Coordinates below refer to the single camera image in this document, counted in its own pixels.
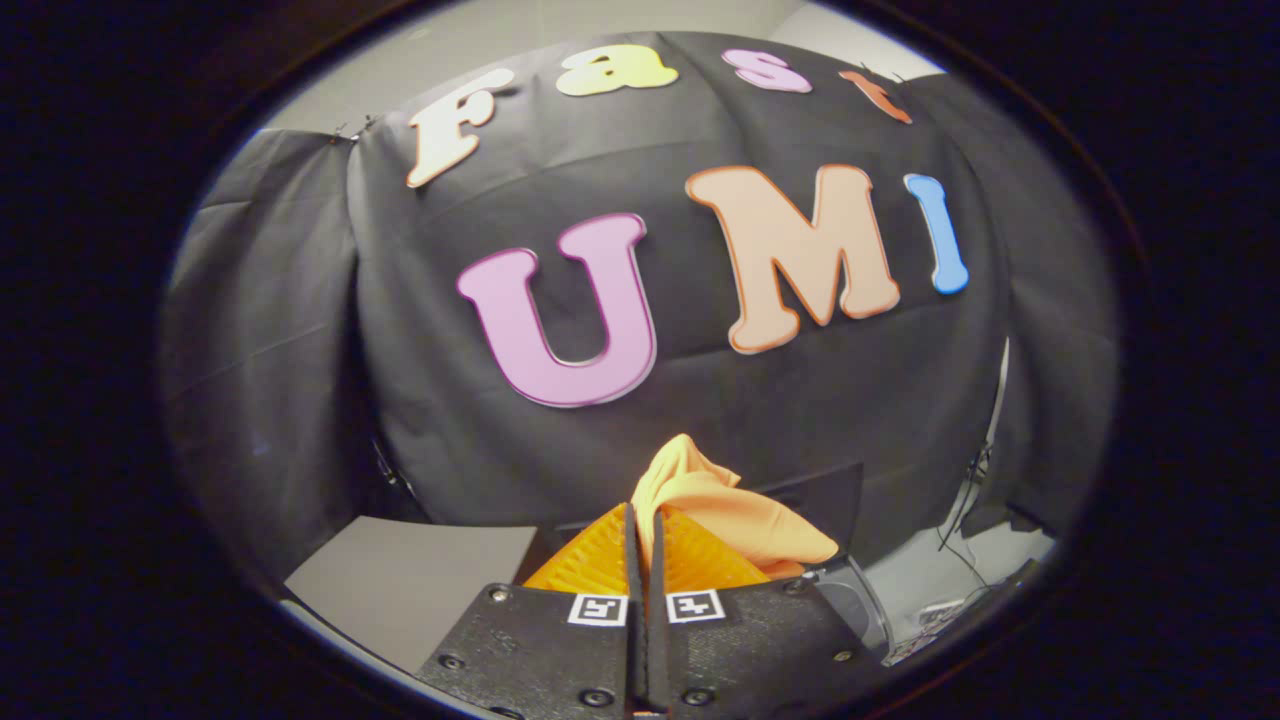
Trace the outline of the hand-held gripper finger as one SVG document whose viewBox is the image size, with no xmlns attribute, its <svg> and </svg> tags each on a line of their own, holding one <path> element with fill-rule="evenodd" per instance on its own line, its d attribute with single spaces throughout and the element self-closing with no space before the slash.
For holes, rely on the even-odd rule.
<svg viewBox="0 0 1280 720">
<path fill-rule="evenodd" d="M 484 585 L 416 678 L 474 717 L 626 719 L 640 591 L 634 511 L 620 503 L 525 583 Z"/>
<path fill-rule="evenodd" d="M 846 717 L 887 678 L 814 579 L 767 578 L 675 509 L 654 533 L 648 697 L 668 717 Z"/>
</svg>

